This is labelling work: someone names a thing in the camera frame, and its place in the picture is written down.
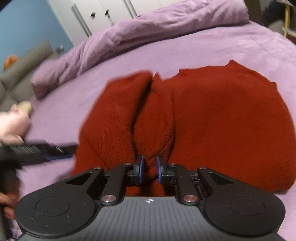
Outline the person left hand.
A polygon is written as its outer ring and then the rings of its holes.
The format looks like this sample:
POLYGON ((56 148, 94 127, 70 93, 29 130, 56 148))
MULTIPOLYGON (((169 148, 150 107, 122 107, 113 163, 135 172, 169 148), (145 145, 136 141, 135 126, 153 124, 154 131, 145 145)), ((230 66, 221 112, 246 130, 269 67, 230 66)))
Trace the person left hand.
POLYGON ((7 219, 15 220, 15 206, 19 200, 19 190, 4 194, 0 193, 0 203, 4 206, 4 216, 7 219))

